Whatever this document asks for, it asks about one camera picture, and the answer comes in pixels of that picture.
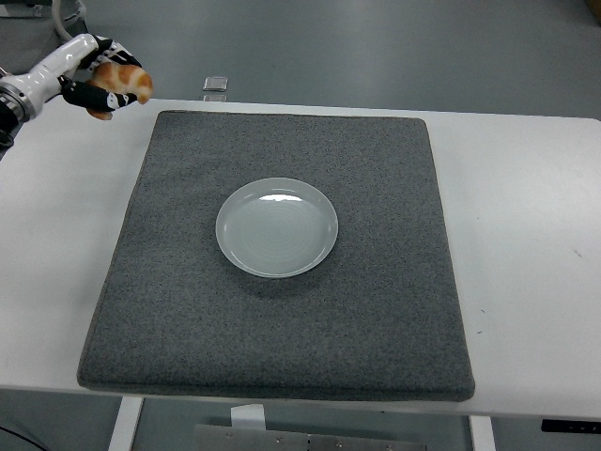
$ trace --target small metal object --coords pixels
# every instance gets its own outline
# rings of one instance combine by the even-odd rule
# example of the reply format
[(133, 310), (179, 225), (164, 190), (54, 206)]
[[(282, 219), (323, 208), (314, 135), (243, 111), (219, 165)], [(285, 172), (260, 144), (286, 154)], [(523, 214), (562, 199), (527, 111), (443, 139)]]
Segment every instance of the small metal object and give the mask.
[(203, 101), (227, 101), (227, 96), (223, 94), (209, 94), (203, 97)]
[(207, 77), (203, 91), (220, 91), (227, 89), (227, 77)]

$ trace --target cable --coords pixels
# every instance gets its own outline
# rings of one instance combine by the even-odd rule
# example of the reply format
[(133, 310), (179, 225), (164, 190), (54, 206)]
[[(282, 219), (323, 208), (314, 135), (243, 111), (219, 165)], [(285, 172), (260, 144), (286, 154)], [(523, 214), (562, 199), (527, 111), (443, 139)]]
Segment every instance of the cable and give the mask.
[(14, 430), (6, 429), (6, 428), (3, 428), (1, 426), (0, 426), (0, 430), (4, 430), (8, 434), (12, 434), (15, 437), (19, 437), (21, 440), (25, 440), (26, 442), (33, 444), (37, 449), (41, 449), (41, 451), (48, 451), (48, 449), (46, 449), (43, 446), (35, 443), (33, 440), (29, 440), (27, 437), (24, 437), (23, 435), (15, 432)]
[(74, 12), (73, 14), (71, 14), (69, 17), (66, 17), (65, 19), (63, 19), (60, 15), (60, 4), (61, 3), (62, 3), (62, 0), (53, 0), (52, 13), (53, 13), (53, 20), (54, 20), (54, 28), (56, 28), (56, 32), (60, 35), (60, 37), (62, 39), (64, 39), (65, 41), (67, 41), (67, 40), (71, 40), (73, 38), (73, 36), (69, 33), (69, 31), (67, 31), (67, 29), (65, 29), (65, 25), (64, 25), (63, 21), (66, 24), (70, 24), (74, 21), (77, 21), (80, 18), (83, 19), (83, 17), (87, 13), (87, 9), (85, 8), (84, 2), (82, 2), (81, 0), (78, 0), (77, 11)]
[(73, 36), (69, 34), (65, 29), (65, 25), (63, 25), (63, 18), (60, 17), (60, 4), (61, 0), (53, 0), (54, 27), (62, 39), (70, 40)]

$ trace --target robotic hand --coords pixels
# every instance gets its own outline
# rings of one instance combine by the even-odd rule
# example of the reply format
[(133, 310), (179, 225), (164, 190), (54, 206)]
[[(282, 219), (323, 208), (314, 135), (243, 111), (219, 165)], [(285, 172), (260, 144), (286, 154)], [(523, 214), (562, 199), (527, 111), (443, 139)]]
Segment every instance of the robotic hand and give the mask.
[(107, 72), (115, 63), (134, 70), (141, 68), (140, 63), (112, 39), (83, 34), (49, 54), (29, 73), (4, 77), (5, 74), (0, 73), (0, 155), (12, 146), (19, 127), (39, 116), (43, 104), (59, 94), (67, 102), (87, 108), (92, 116), (104, 119), (110, 118), (110, 112), (134, 101), (146, 102), (152, 81), (142, 69), (139, 71), (144, 72), (146, 81), (140, 91), (143, 94), (138, 96), (134, 92), (124, 93), (123, 88), (117, 88), (110, 81), (90, 84), (71, 80), (77, 69)]

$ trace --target metal plate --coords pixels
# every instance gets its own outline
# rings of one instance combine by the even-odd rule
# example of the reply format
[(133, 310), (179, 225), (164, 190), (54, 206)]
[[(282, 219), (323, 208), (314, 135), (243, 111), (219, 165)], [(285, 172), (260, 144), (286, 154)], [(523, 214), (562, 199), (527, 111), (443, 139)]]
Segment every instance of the metal plate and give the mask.
[(424, 444), (196, 425), (197, 451), (426, 451)]
[(227, 89), (227, 77), (207, 77), (203, 91), (225, 91)]
[(197, 451), (307, 451), (307, 434), (196, 425)]

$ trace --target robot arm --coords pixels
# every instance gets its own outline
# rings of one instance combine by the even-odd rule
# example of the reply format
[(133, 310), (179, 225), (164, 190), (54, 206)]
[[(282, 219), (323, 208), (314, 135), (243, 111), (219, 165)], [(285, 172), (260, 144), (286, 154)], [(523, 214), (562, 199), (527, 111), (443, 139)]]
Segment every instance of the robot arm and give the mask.
[(71, 81), (77, 69), (92, 71), (106, 61), (141, 67), (133, 55), (112, 39), (82, 34), (49, 54), (28, 73), (1, 77), (0, 151), (10, 148), (15, 131), (39, 116), (43, 104), (59, 94), (74, 105), (105, 112), (136, 101), (133, 94), (120, 95)]

